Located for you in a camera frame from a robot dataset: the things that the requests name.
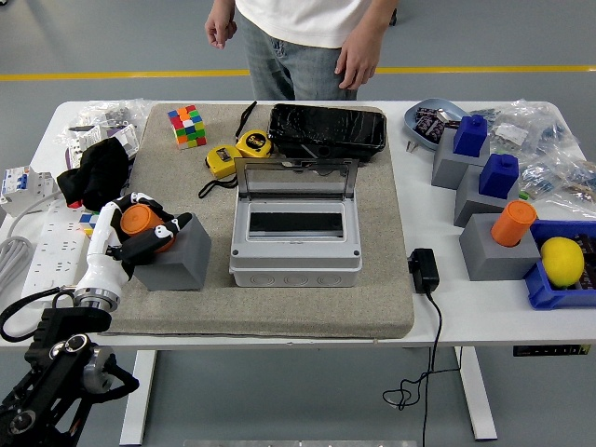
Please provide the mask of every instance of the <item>gray block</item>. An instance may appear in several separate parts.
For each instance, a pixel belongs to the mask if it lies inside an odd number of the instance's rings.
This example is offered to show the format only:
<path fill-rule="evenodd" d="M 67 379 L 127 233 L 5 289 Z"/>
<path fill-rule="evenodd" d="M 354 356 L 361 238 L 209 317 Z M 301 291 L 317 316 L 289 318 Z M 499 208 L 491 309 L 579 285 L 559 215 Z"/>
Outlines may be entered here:
<path fill-rule="evenodd" d="M 523 279 L 540 260 L 540 252 L 528 231 L 515 247 L 503 247 L 491 236 L 500 214 L 474 214 L 459 237 L 470 281 Z"/>
<path fill-rule="evenodd" d="M 469 165 L 464 174 L 457 193 L 455 194 L 454 225 L 464 228 L 472 214 L 484 214 L 487 212 L 498 213 L 505 209 L 505 206 L 518 198 L 520 187 L 515 183 L 509 190 L 507 198 L 485 196 L 479 193 L 482 168 Z"/>
<path fill-rule="evenodd" d="M 430 184 L 433 186 L 457 189 L 466 173 L 467 166 L 483 167 L 491 154 L 491 144 L 488 138 L 484 141 L 481 154 L 478 157 L 454 154 L 454 136 L 456 132 L 456 129 L 447 128 L 440 138 L 432 165 Z"/>
<path fill-rule="evenodd" d="M 134 276 L 149 291 L 196 291 L 205 284 L 211 239 L 198 218 L 176 236 L 167 250 L 155 253 L 150 264 L 137 265 Z"/>

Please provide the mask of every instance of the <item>rubik's cube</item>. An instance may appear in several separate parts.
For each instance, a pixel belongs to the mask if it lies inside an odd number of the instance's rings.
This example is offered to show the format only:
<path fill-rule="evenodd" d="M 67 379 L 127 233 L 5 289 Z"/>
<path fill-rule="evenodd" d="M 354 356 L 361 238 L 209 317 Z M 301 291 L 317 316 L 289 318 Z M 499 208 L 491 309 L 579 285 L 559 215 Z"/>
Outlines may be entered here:
<path fill-rule="evenodd" d="M 207 144 L 205 124 L 194 105 L 172 110 L 168 118 L 180 149 Z"/>
<path fill-rule="evenodd" d="M 95 224 L 97 223 L 99 217 L 100 214 L 97 211 L 84 212 L 81 214 L 78 224 L 87 236 L 91 237 L 93 234 L 93 229 L 95 228 Z"/>

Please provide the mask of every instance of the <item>black case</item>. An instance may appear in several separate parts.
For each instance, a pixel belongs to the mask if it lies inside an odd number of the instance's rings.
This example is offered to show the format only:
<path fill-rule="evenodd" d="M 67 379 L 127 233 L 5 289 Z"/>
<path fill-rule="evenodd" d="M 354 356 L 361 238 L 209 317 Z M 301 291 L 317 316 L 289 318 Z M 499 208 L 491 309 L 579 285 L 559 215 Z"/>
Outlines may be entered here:
<path fill-rule="evenodd" d="M 267 133 L 287 157 L 369 161 L 385 148 L 386 117 L 378 112 L 276 104 Z"/>

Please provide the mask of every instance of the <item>hand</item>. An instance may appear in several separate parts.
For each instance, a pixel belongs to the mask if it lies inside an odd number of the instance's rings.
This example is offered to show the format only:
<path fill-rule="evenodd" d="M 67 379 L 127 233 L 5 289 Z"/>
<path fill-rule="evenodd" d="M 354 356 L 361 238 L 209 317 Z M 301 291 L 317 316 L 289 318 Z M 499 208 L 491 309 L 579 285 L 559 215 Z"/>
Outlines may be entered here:
<path fill-rule="evenodd" d="M 381 57 L 383 33 L 376 32 L 359 24 L 342 45 L 335 73 L 344 73 L 344 80 L 339 88 L 356 90 L 366 84 L 374 76 L 377 63 Z"/>
<path fill-rule="evenodd" d="M 234 36 L 237 30 L 234 22 L 234 0 L 215 0 L 211 13 L 205 22 L 205 33 L 212 47 L 225 48 L 225 42 Z"/>

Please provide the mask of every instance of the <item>blue plastic basket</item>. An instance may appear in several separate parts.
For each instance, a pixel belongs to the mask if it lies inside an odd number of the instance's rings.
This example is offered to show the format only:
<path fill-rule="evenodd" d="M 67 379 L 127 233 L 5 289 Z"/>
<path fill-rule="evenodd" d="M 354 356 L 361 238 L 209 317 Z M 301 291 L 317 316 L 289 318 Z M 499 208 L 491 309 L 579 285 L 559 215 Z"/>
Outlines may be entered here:
<path fill-rule="evenodd" d="M 530 228 L 538 248 L 551 237 L 573 238 L 579 234 L 596 237 L 596 222 L 536 221 Z M 566 307 L 596 307 L 596 291 L 552 289 L 542 261 L 526 273 L 530 304 L 534 309 L 551 310 Z"/>

